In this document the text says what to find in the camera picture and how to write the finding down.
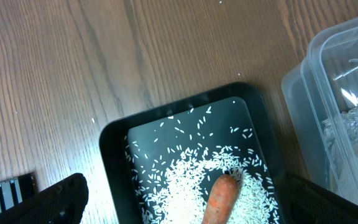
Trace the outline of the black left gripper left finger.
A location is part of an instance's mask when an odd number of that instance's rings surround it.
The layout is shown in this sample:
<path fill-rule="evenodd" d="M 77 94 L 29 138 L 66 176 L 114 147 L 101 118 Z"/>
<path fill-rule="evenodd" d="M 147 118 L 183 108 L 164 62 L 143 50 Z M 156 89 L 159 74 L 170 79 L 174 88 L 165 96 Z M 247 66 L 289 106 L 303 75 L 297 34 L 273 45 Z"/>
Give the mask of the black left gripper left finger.
<path fill-rule="evenodd" d="M 0 223 L 80 223 L 88 198 L 85 177 L 75 173 L 0 213 Z"/>

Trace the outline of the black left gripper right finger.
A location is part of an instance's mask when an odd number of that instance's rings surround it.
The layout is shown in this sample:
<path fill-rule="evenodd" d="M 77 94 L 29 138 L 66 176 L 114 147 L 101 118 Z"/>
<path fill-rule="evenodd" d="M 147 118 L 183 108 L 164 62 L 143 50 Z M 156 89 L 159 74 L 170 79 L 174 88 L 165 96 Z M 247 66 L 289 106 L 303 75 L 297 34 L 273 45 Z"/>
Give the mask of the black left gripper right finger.
<path fill-rule="evenodd" d="M 280 181 L 280 207 L 286 223 L 358 224 L 358 205 L 292 174 Z"/>

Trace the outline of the orange carrot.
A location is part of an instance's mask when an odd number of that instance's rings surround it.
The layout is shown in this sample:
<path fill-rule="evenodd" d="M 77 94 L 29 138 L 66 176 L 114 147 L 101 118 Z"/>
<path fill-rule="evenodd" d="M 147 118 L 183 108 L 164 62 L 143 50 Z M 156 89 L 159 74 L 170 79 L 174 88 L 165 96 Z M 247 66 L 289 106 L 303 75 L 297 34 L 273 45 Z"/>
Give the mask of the orange carrot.
<path fill-rule="evenodd" d="M 202 224 L 224 224 L 231 215 L 239 193 L 237 180 L 227 174 L 221 175 L 214 183 Z"/>

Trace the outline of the white rice pile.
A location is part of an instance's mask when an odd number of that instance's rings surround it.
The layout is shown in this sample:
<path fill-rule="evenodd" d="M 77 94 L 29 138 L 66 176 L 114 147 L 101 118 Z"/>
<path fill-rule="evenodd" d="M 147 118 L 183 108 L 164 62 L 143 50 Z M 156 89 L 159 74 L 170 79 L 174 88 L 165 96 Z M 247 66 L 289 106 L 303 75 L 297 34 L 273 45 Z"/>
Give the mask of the white rice pile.
<path fill-rule="evenodd" d="M 213 103 L 124 136 L 143 223 L 200 223 L 216 179 L 233 177 L 239 195 L 230 223 L 279 223 L 279 206 L 247 109 Z"/>

